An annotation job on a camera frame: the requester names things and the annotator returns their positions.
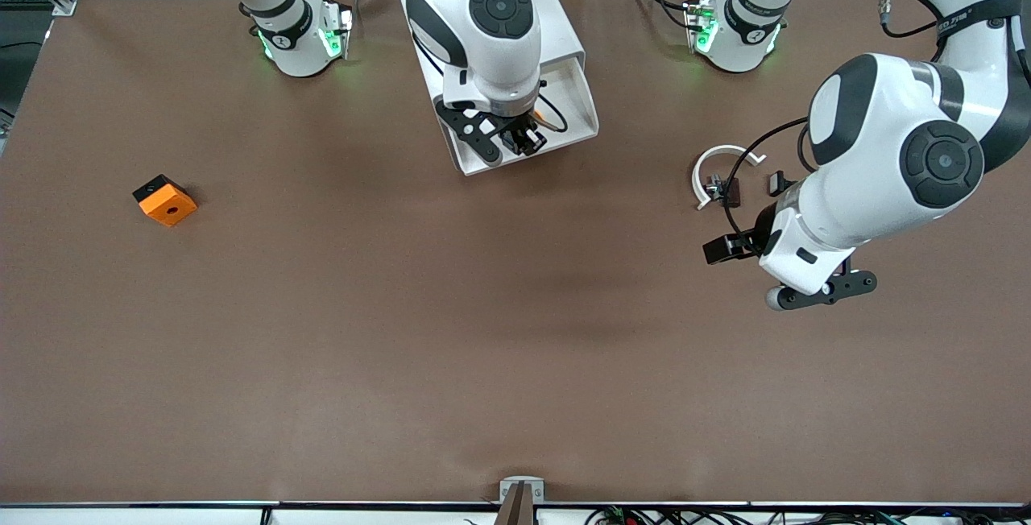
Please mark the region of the white drawer cabinet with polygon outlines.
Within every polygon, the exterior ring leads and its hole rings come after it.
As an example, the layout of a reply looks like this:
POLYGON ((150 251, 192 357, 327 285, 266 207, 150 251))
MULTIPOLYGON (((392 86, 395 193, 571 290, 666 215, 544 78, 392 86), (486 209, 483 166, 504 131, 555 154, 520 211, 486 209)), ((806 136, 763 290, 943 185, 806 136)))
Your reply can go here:
MULTIPOLYGON (((408 15, 408 0, 400 0, 408 15)), ((556 105, 593 102, 583 66, 586 52, 560 0, 532 0, 541 30, 541 78, 544 95, 556 105)))

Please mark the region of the orange and black button box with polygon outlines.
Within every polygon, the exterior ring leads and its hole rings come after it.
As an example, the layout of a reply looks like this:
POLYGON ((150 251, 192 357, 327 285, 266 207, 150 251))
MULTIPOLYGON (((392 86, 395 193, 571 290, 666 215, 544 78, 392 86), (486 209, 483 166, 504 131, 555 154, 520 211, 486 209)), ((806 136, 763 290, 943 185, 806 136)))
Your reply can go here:
POLYGON ((132 196, 141 212, 161 225, 177 225, 190 214, 195 214, 198 203, 175 181, 165 174, 136 188, 132 196))

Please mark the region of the brown block with metal clip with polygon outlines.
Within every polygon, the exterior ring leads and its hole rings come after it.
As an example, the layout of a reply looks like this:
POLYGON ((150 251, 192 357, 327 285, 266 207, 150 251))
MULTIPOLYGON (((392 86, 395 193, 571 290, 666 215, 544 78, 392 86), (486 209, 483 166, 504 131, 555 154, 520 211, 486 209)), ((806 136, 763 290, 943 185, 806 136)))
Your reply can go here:
POLYGON ((718 174, 712 174, 703 188, 714 205, 729 209, 736 209, 741 205, 740 184, 737 179, 722 179, 718 174))

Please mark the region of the brown table mat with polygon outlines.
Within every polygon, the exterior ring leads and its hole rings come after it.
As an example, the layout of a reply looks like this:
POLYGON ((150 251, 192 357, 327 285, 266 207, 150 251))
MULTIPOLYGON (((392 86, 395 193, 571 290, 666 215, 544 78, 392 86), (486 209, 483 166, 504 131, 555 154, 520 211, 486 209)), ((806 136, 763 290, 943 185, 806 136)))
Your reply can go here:
POLYGON ((697 155, 931 52, 874 1, 796 0, 724 75, 642 0, 562 0, 599 134, 466 177, 399 0, 310 80, 230 0, 81 0, 0 157, 0 502, 1031 502, 1031 147, 835 306, 701 253, 697 155))

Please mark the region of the brown tapered bar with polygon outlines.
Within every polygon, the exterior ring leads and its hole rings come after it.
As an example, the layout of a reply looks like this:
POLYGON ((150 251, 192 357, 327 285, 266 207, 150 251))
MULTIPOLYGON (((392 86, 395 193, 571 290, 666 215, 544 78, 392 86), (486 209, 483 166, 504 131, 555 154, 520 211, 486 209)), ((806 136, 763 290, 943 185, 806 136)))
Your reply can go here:
POLYGON ((522 482, 505 496, 492 525, 537 525, 535 506, 522 482))

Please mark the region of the grey metal bracket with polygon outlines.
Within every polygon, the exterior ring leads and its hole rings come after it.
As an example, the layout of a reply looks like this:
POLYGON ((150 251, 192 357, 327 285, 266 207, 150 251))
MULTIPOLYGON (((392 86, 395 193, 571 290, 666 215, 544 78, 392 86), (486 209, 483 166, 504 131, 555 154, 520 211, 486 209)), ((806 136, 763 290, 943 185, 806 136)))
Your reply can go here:
POLYGON ((530 497, 533 504, 546 502, 546 489, 543 478, 535 475, 510 475, 505 477, 499 482, 499 503, 503 503, 505 496, 521 482, 525 485, 526 495, 530 497))

